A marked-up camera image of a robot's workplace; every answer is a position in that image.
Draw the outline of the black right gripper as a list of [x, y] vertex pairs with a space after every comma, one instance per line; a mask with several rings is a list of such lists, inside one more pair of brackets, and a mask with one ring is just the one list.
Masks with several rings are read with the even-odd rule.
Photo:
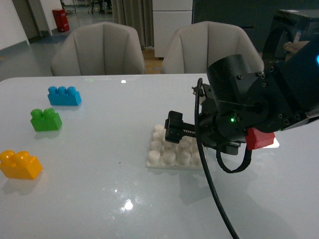
[[179, 143], [184, 136], [200, 137], [205, 147], [226, 154], [237, 154], [246, 142], [248, 129], [257, 127], [269, 113], [267, 101], [260, 95], [240, 92], [231, 84], [202, 84], [194, 88], [198, 100], [203, 100], [198, 116], [199, 129], [182, 120], [182, 113], [169, 111], [165, 120], [165, 140]]

